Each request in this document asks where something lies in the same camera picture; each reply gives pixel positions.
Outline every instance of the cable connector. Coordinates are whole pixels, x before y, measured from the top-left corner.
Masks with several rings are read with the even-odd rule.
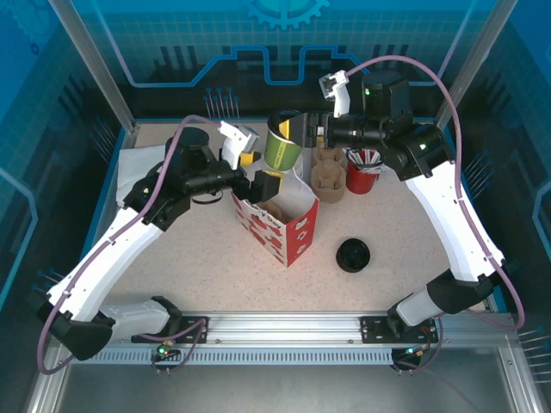
[[[222,159],[230,164],[233,170],[239,166],[241,152],[251,152],[258,140],[258,134],[247,126],[234,126],[221,121],[218,128],[226,136],[222,146]]]
[[[172,341],[165,341],[157,347],[156,356],[159,358],[160,361],[170,356],[170,351],[173,344],[174,342]]]
[[[319,79],[319,86],[327,101],[335,101],[333,116],[338,118],[350,110],[350,96],[346,89],[349,82],[345,71],[328,74]]]

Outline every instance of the black cup lid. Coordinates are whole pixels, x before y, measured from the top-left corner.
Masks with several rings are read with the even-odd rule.
[[[348,273],[357,273],[369,264],[368,246],[357,238],[347,239],[337,250],[337,264]]]

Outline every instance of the gray floor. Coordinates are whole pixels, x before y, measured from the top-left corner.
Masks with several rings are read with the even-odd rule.
[[[511,410],[501,367],[487,351],[446,350],[427,373],[390,367],[186,367],[156,377],[147,367],[71,367],[59,413],[468,413]]]

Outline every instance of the cardboard box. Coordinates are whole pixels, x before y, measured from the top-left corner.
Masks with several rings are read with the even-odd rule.
[[[253,165],[246,169],[248,176],[259,169]],[[286,267],[312,244],[319,199],[292,170],[285,174],[280,193],[263,205],[274,214],[234,194],[232,198],[241,225]]]

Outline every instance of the wire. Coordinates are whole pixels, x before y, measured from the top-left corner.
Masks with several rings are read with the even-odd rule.
[[[407,366],[407,367],[415,367],[414,364],[411,364],[411,363],[408,363],[408,362],[405,362],[405,361],[401,361],[399,364],[403,364],[404,366]],[[397,372],[399,371],[399,369],[396,366],[393,366],[393,368]],[[451,381],[446,379],[443,375],[435,373],[435,372],[433,372],[432,370],[429,370],[429,369],[426,369],[424,372],[429,374],[430,376],[446,383],[446,385],[448,385],[451,389],[453,389],[459,395],[459,397],[461,397],[463,400],[465,400],[475,411],[478,411],[479,413],[485,413],[481,408],[479,408],[476,404],[474,404],[467,397],[467,395],[463,391],[459,390],[459,388],[457,388]]]
[[[199,342],[199,339],[201,338],[202,329],[203,329],[203,326],[206,323],[207,323],[207,320],[205,320],[205,318],[202,318],[201,320],[199,320],[195,324],[188,327],[186,330],[180,331],[179,333],[176,333],[174,336],[156,337],[156,336],[151,336],[149,334],[140,334],[139,336],[142,337],[142,338],[146,338],[147,340],[152,340],[154,342],[165,342],[165,341],[168,341],[168,340],[176,340],[177,338],[179,338],[179,337],[181,337],[185,334],[188,334],[189,332],[193,331],[194,329],[197,329],[197,334],[195,335],[195,339],[194,339],[193,343],[191,344],[191,348],[189,349],[189,352],[186,354],[186,356],[182,358],[182,361],[180,361],[180,363],[177,366],[171,367],[170,369],[169,368],[166,369],[167,373],[169,373],[169,372],[174,373],[174,372],[177,372],[178,370],[180,370],[188,362],[189,358],[193,354],[193,351],[195,350],[195,346],[197,345],[197,343]],[[157,369],[158,372],[163,371],[162,368],[158,368],[157,364],[155,364],[154,359],[152,359],[152,366],[153,366],[153,368]]]
[[[426,335],[427,337],[427,349],[430,350],[430,330],[428,327],[421,327],[421,331]]]
[[[163,186],[164,177],[166,176],[166,171],[168,170],[168,166],[170,163],[170,160],[174,156],[174,152],[176,150],[176,147],[178,145],[178,141],[180,139],[180,136],[182,135],[183,129],[188,125],[188,123],[191,120],[198,120],[203,123],[207,123],[209,125],[213,125],[216,127],[220,127],[219,122],[215,122],[210,119],[203,118],[202,116],[197,116],[195,114],[191,114],[189,116],[186,116],[182,119],[182,122],[180,122],[180,125],[178,126],[176,132],[174,133],[174,139],[170,142],[169,150],[166,152],[166,156],[164,157],[163,166],[161,169],[161,172],[158,175],[157,182],[155,182],[155,187],[152,192],[152,196],[149,198],[149,200],[144,205],[143,209],[136,215],[133,219],[128,221],[126,224],[124,224],[117,232],[113,234],[113,236],[110,238],[111,242],[116,240],[118,237],[120,237],[122,234],[124,234],[128,229],[130,229],[133,225],[135,225],[137,222],[139,222],[144,216],[149,212],[149,210],[152,208],[153,203],[158,197],[158,193],[161,190],[161,187]],[[86,269],[90,266],[90,264],[109,246],[111,245],[111,242],[105,241],[104,243],[100,244],[99,247],[97,247],[96,250],[94,250],[90,256],[83,262],[83,264],[78,268],[77,272],[73,276],[72,280],[69,282],[67,288],[65,289],[64,293],[59,298],[58,302],[55,304],[55,306],[50,311],[50,314],[48,315],[46,322],[42,326],[42,331],[40,332],[40,338],[38,341],[38,348],[36,349],[36,361],[38,365],[38,369],[42,374],[54,374],[61,370],[62,368],[66,367],[71,360],[74,359],[74,356],[71,355],[67,357],[65,360],[63,360],[61,363],[59,363],[56,367],[52,369],[48,369],[44,364],[44,349],[46,346],[46,339],[48,332],[50,331],[50,328],[52,327],[53,320],[58,315],[59,309],[64,304],[65,300],[71,296],[71,290],[75,287],[78,280],[86,271]]]
[[[362,63],[361,65],[356,66],[355,68],[347,71],[345,75],[347,77],[352,76],[354,73],[370,66],[374,65],[375,63],[380,63],[388,60],[398,60],[399,62],[408,63],[410,65],[414,65],[424,71],[427,75],[434,80],[438,88],[442,91],[442,94],[444,95],[444,98],[446,99],[446,102],[449,104],[449,108],[451,110],[452,118],[454,119],[454,127],[455,127],[455,197],[457,198],[457,202],[459,204],[459,207],[461,211],[463,212],[463,215],[465,216],[465,220],[468,223],[468,226],[471,228],[471,231],[473,232],[474,237],[476,238],[477,242],[479,243],[480,247],[482,248],[482,251],[486,255],[486,259],[492,264],[493,268],[496,270],[496,272],[501,277],[501,280],[505,283],[507,286],[507,289],[511,293],[511,297],[513,298],[513,301],[515,302],[515,306],[517,307],[518,312],[518,321],[514,325],[505,325],[496,323],[493,320],[489,319],[488,317],[485,317],[479,313],[475,313],[476,317],[480,318],[481,320],[486,321],[490,325],[493,325],[494,327],[499,327],[503,330],[509,330],[509,331],[516,331],[521,329],[524,326],[525,321],[525,315],[524,315],[524,307],[523,302],[520,299],[520,296],[518,295],[517,290],[513,286],[511,280],[505,273],[505,271],[499,266],[498,262],[493,258],[491,251],[489,250],[488,246],[486,245],[486,242],[484,241],[484,238],[480,235],[478,228],[476,227],[476,224],[473,221],[473,218],[471,217],[469,211],[467,210],[467,206],[465,205],[465,201],[463,200],[463,193],[461,191],[461,158],[462,158],[462,149],[463,149],[463,143],[461,138],[461,124],[459,121],[459,114],[457,113],[457,108],[455,107],[454,100],[452,99],[451,95],[449,94],[448,90],[446,89],[446,86],[444,86],[444,83],[438,75],[432,71],[429,67],[426,65],[423,65],[422,63],[418,62],[415,59],[407,58],[406,56],[397,56],[397,55],[389,55],[389,56],[380,56],[379,58],[370,59],[367,62]]]
[[[445,377],[441,376],[440,374],[438,373],[435,373],[433,372],[432,370],[429,369],[429,366],[434,363],[434,360],[436,360],[436,357],[440,354],[440,350],[442,349],[442,344],[444,343],[444,327],[443,327],[443,323],[442,323],[442,319],[441,319],[441,316],[443,314],[439,314],[438,316],[435,316],[434,318],[436,319],[436,321],[438,322],[438,329],[440,330],[440,339],[438,340],[438,344],[436,346],[436,350],[434,352],[434,354],[432,355],[432,357],[429,359],[429,361],[427,361],[426,363],[424,363],[422,366],[418,367],[416,366],[415,364],[413,363],[409,363],[407,361],[396,361],[396,364],[400,364],[402,366],[405,366],[405,367],[409,367],[410,368],[410,373],[411,374],[414,374],[414,373],[421,373],[421,372],[425,372],[427,374],[429,374],[430,376],[432,377],[436,377],[437,379],[443,381],[444,383],[446,383],[446,385],[448,385],[449,387],[451,387],[463,400],[465,400],[468,404],[471,405],[471,407],[473,407],[473,409],[475,409],[476,411],[478,411],[479,413],[483,413],[481,409],[479,409],[476,404],[474,404],[468,397],[467,395],[465,395],[465,393],[463,393],[461,390],[459,390],[457,387],[455,387],[455,385],[453,383],[451,383],[448,379],[446,379]],[[428,343],[430,343],[430,333],[428,336]],[[397,372],[401,372],[401,369],[394,365],[392,366],[392,368],[397,371]]]

